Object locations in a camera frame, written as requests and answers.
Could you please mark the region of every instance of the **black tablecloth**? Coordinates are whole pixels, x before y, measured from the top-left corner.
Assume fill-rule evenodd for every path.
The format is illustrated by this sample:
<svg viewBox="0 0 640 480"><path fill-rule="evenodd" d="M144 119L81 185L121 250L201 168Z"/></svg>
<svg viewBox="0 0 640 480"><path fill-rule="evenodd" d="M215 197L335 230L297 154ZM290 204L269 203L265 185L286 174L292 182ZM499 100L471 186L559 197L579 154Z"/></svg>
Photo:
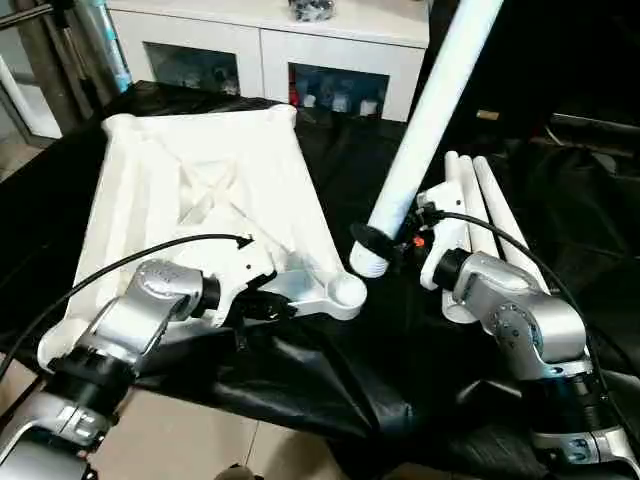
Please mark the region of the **black tablecloth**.
<svg viewBox="0 0 640 480"><path fill-rule="evenodd" d="M268 105L141 83L108 113ZM394 122L298 114L300 146L345 265L353 243L348 227L367 219L403 132ZM2 348L71 285L105 145L99 122L90 122L0 184ZM638 221L624 213L640 201L633 164L619 161L612 171L585 152L535 145L491 161L527 238L578 294L588 322L640 362ZM441 171L436 161L431 175ZM242 352L228 333L199 338L161 351L140 385L324 435L354 480L403 461L483 478L544 476L518 399L485 382L508 378L492 340L477 325L445 321L440 295L422 289L415 272L367 287L353 321L317 315L254 327ZM23 362L35 365L38 338L61 314L21 350ZM598 347L616 398L640 426L640 383L614 352ZM474 394L457 401L474 384Z"/></svg>

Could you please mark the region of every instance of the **cabinet glass door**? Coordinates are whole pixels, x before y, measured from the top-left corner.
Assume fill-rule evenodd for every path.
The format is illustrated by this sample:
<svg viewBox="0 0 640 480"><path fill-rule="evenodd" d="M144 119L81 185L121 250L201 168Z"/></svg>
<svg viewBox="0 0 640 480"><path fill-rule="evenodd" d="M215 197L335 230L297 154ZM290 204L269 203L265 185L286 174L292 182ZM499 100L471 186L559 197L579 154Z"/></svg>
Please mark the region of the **cabinet glass door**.
<svg viewBox="0 0 640 480"><path fill-rule="evenodd" d="M289 63L289 103L380 117L389 76Z"/></svg>
<svg viewBox="0 0 640 480"><path fill-rule="evenodd" d="M160 83L238 95L238 65L232 53L144 42Z"/></svg>
<svg viewBox="0 0 640 480"><path fill-rule="evenodd" d="M134 81L262 97L257 28L111 11Z"/></svg>

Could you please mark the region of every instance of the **white tube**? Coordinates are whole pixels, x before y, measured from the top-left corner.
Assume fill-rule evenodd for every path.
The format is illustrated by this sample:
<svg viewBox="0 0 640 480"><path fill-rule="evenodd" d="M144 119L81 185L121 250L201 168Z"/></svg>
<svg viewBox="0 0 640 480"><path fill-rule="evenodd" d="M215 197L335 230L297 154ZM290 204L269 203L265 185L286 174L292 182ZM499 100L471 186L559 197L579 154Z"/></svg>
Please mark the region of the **white tube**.
<svg viewBox="0 0 640 480"><path fill-rule="evenodd" d="M467 198L466 198L466 195L464 194L464 183L462 179L463 171L460 168L460 163L461 163L460 160L462 158L464 157L459 157L458 152L454 152L454 151L449 151L444 155L444 179L447 182L458 182L458 184L460 184L460 187L463 189L465 207L467 207L467 211L468 211L469 207L467 206ZM471 239L469 237L468 225L465 225L464 240L462 242L462 248L464 248L465 250L471 251Z"/></svg>
<svg viewBox="0 0 640 480"><path fill-rule="evenodd" d="M471 157L463 155L458 159L458 169L460 170L460 179L462 183L462 192L464 194L464 204L467 207L467 214L476 217L485 222L489 221L487 210L484 207L482 192L478 185L478 178L473 169ZM484 252L496 258L500 258L496 241L493 234L478 225L469 223L469 237L471 239L472 252Z"/></svg>
<svg viewBox="0 0 640 480"><path fill-rule="evenodd" d="M527 246L527 241L524 239L524 235L522 235L522 231L511 212L511 208L509 208L507 199L504 198L504 194L500 189L500 185L498 185L496 177L493 176L493 172L491 171L491 167L489 167L487 159L484 157L474 158L473 167L478 175L478 183L480 184L484 199L487 202L487 207L489 208L489 214L491 215L493 224L499 229L504 230L523 245ZM538 266L533 263L529 257L506 240L501 238L500 244L502 245L502 250L504 251L507 261L533 275L540 284L540 288L544 292L549 293L547 283L544 281Z"/></svg>
<svg viewBox="0 0 640 480"><path fill-rule="evenodd" d="M462 0L398 149L369 225L395 238L489 36L502 0ZM355 243L351 266L365 277L388 263Z"/></svg>

